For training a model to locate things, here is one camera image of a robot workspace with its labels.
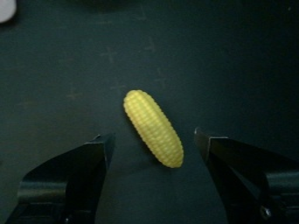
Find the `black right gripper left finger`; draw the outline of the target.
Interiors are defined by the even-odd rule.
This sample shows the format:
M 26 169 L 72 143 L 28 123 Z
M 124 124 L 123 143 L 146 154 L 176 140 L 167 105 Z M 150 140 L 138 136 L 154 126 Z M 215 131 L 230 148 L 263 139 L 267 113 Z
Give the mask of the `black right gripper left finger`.
M 23 177 L 4 224 L 95 224 L 116 136 L 96 136 Z

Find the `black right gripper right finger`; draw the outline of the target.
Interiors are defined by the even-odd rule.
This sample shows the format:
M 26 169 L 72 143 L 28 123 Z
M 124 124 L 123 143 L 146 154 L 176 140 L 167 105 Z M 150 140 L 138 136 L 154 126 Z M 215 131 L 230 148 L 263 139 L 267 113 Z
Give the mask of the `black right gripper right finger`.
M 299 224 L 299 162 L 195 130 L 228 224 Z

